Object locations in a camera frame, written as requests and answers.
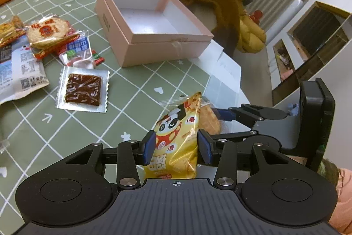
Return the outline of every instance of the checkered tablecloth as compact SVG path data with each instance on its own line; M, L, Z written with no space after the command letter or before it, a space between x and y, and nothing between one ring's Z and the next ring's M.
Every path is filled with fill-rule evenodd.
M12 15L29 22L51 13L77 30L88 30L92 48L105 58L97 69L110 70L106 114L55 108L62 63L54 56L43 60L50 85L0 106L0 137L10 142L0 155L0 233L4 235L23 224L15 191L24 179L92 142L112 147L142 139L167 111L170 99L203 92L209 81L209 75L187 59L121 68L94 6L95 0L12 0L0 7L0 23ZM105 178L116 181L115 166L107 166Z

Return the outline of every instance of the silver bolt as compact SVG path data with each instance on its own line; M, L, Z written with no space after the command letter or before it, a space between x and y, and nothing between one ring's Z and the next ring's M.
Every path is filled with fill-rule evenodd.
M229 177L220 177L216 182L218 185L221 185L221 186L230 186L234 184L233 179Z
M133 186L137 183L137 180L131 177L125 177L120 180L120 184L123 186Z

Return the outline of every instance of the cartoon eye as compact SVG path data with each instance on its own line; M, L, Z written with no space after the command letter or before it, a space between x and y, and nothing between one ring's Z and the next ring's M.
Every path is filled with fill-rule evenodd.
M173 128L174 126L176 126L177 121L178 121L177 118L173 119L173 120L171 121L171 123L169 124L169 128Z
M160 126L160 128L159 128L159 131L162 132L164 129L165 129L165 125L162 124L162 125Z

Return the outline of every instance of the pink box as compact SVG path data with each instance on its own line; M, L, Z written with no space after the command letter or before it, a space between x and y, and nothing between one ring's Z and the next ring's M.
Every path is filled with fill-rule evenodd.
M97 0L95 11L121 67L199 57L213 38L179 0Z

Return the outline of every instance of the yellow snack bag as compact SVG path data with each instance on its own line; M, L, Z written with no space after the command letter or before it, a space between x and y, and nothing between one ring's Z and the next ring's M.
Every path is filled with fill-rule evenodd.
M146 178L195 178L201 96L194 94L157 122L155 150L144 168Z

